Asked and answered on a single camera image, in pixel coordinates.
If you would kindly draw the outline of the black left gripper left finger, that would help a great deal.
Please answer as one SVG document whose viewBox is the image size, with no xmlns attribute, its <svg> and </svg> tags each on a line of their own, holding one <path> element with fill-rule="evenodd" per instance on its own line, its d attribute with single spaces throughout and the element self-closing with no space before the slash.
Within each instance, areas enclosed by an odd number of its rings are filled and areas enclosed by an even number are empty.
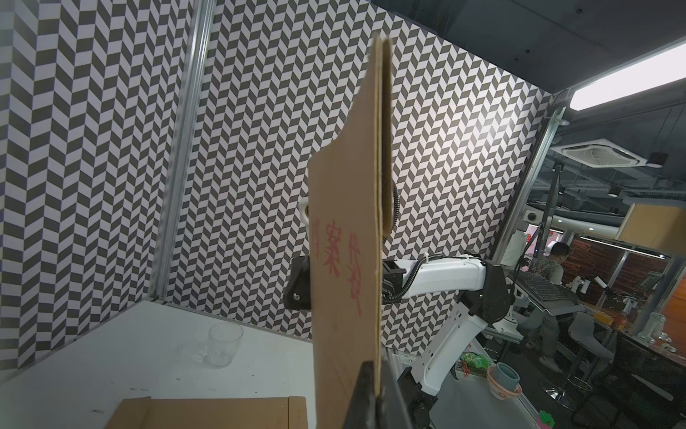
<svg viewBox="0 0 686 429">
<path fill-rule="evenodd" d="M 374 393 L 374 364 L 364 361 L 360 366 L 348 410 L 343 423 L 344 429 L 379 428 L 378 397 Z"/>
</svg>

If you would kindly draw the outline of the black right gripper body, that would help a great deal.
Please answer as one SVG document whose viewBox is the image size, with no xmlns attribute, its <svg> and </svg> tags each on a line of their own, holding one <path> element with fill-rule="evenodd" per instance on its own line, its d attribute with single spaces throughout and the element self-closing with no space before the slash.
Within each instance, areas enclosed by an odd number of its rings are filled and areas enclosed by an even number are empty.
<svg viewBox="0 0 686 429">
<path fill-rule="evenodd" d="M 283 305 L 285 309 L 296 311 L 310 311 L 311 280 L 310 257 L 294 257 L 291 261 L 289 280 L 284 289 Z"/>
</svg>

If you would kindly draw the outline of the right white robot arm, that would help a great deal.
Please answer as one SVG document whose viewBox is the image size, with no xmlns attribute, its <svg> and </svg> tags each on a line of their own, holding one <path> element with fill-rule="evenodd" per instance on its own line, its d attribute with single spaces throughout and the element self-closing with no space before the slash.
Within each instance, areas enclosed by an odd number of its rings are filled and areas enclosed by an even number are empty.
<svg viewBox="0 0 686 429">
<path fill-rule="evenodd" d="M 417 259 L 297 256 L 282 291 L 282 332 L 314 341 L 317 405 L 327 416 L 353 402 L 357 372 L 381 393 L 382 312 L 422 296 L 441 296 L 444 317 L 416 360 L 397 377 L 409 409 L 430 409 L 448 372 L 478 334 L 509 311 L 504 269 L 475 256 Z"/>
</svg>

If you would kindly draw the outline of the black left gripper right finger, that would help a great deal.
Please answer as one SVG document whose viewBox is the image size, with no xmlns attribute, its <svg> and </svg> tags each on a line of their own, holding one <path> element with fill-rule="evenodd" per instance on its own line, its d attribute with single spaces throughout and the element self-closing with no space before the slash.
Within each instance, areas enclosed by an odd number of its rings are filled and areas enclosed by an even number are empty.
<svg viewBox="0 0 686 429">
<path fill-rule="evenodd" d="M 382 364 L 382 394 L 378 398 L 378 427 L 381 429 L 412 429 L 407 404 L 390 364 Z"/>
</svg>

